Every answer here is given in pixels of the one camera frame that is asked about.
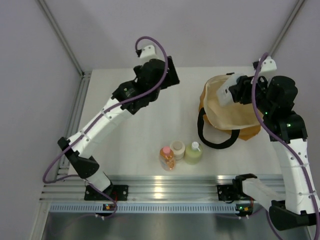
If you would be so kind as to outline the orange canvas bag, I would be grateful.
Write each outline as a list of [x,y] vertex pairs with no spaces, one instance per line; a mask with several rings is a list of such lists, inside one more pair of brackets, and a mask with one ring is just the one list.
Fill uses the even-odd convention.
[[[229,73],[210,78],[204,84],[199,97],[197,133],[202,143],[212,149],[229,148],[237,139],[247,141],[261,130],[261,125],[251,103],[246,105],[233,103],[224,107],[220,106],[216,91],[233,74]],[[204,136],[205,123],[229,134],[230,137],[221,143],[210,142]]]

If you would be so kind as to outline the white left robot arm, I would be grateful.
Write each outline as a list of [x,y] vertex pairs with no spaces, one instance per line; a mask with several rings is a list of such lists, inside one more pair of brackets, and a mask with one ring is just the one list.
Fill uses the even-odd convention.
[[123,82],[112,93],[102,110],[87,125],[57,144],[78,176],[95,189],[102,200],[113,194],[113,183],[93,157],[93,151],[123,121],[157,100],[161,90],[179,84],[173,59],[151,59],[133,69],[136,78]]

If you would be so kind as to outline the green lotion pump bottle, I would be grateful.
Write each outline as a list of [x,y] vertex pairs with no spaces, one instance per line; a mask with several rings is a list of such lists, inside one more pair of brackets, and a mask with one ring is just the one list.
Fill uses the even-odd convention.
[[189,165],[200,162],[203,155],[203,148],[197,141],[193,141],[185,147],[184,160]]

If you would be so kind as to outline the white bottle black cap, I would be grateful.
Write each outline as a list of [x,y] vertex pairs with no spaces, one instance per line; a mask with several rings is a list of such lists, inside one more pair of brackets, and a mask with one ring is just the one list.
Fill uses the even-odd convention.
[[237,84],[237,79],[241,76],[241,74],[235,73],[229,75],[228,79],[216,91],[218,102],[221,107],[225,107],[234,103],[229,87],[235,86]]

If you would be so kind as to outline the orange liquid bottle pink cap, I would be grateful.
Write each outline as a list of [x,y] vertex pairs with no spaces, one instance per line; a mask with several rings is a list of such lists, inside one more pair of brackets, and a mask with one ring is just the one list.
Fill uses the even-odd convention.
[[176,166],[174,152],[169,146],[164,146],[159,152],[159,162],[162,168],[166,171],[171,171]]

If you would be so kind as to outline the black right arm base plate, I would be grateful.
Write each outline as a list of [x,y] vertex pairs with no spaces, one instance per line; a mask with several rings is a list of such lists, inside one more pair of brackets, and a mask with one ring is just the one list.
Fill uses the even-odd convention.
[[240,192],[239,189],[234,187],[232,184],[218,184],[216,186],[217,196],[219,201],[223,202],[234,202],[234,201],[251,201],[254,198]]

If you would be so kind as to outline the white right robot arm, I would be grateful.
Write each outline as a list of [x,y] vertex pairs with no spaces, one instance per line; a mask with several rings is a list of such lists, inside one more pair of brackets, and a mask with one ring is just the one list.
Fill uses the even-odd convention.
[[285,195],[277,194],[252,174],[238,175],[232,192],[239,198],[252,197],[263,206],[279,230],[315,226],[320,236],[320,199],[312,180],[307,130],[303,118],[293,111],[298,94],[295,81],[275,76],[254,78],[231,75],[222,92],[228,103],[252,104],[257,120],[269,135],[279,160]]

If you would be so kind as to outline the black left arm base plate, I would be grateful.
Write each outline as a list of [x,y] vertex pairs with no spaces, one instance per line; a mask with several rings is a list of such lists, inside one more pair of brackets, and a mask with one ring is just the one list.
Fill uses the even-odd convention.
[[[109,196],[110,198],[112,198],[114,201],[127,201],[129,186],[118,185],[118,184],[113,185],[107,188],[106,190],[104,190],[103,193]],[[90,185],[87,185],[85,188],[84,200],[85,201],[107,201],[108,198],[98,193]]]

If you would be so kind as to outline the white cream bottle beige cap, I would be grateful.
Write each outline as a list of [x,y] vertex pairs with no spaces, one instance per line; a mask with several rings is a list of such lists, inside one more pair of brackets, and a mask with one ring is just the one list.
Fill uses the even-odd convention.
[[185,155],[186,146],[180,140],[175,140],[170,144],[170,149],[173,151],[173,155],[176,161],[182,160]]

